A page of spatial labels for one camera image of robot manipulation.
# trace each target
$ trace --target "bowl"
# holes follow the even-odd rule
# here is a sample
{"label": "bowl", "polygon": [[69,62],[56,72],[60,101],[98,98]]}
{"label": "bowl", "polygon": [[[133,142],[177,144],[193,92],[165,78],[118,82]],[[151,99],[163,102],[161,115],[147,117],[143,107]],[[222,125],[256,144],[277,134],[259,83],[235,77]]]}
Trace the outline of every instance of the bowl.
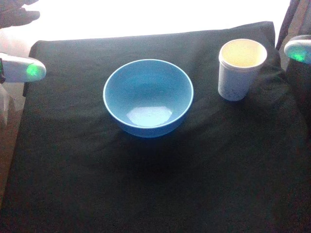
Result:
{"label": "bowl", "polygon": [[126,132],[159,137],[176,129],[193,100],[188,75],[172,63],[144,59],[127,63],[104,86],[104,104]]}

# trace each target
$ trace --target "floor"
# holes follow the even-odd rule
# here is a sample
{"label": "floor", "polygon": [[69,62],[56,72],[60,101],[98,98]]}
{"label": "floor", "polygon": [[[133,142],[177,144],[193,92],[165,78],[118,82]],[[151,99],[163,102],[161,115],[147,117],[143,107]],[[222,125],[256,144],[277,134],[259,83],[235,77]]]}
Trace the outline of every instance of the floor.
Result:
{"label": "floor", "polygon": [[[283,69],[286,69],[288,63],[288,58],[283,53],[284,44],[286,44],[290,38],[297,35],[308,2],[308,0],[300,1],[298,10],[296,11],[294,20],[289,29],[289,35],[280,49],[281,65]],[[0,208],[22,115],[22,110],[17,112],[14,111],[14,105],[12,102],[10,102],[9,109],[11,109],[11,111],[9,111],[8,123],[5,127],[1,125],[2,119],[0,115]]]}

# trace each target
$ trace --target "black tablecloth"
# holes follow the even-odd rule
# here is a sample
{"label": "black tablecloth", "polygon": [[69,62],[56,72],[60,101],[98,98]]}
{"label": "black tablecloth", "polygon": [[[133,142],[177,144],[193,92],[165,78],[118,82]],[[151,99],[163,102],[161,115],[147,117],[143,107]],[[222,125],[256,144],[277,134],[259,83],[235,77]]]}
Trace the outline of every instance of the black tablecloth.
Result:
{"label": "black tablecloth", "polygon": [[[262,43],[248,95],[220,97],[218,53]],[[274,49],[271,22],[229,30],[39,41],[47,68],[29,85],[0,212],[8,232],[287,232],[307,229],[307,127]],[[194,101],[172,133],[123,132],[103,103],[118,67],[154,58],[182,68]]]}

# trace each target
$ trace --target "cup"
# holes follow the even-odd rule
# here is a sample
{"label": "cup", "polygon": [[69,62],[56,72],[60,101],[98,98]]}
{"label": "cup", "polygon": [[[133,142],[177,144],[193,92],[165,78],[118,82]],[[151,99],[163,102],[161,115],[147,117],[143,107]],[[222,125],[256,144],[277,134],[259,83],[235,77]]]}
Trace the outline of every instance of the cup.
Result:
{"label": "cup", "polygon": [[254,40],[237,39],[219,52],[218,93],[226,100],[242,100],[267,58],[266,48]]}

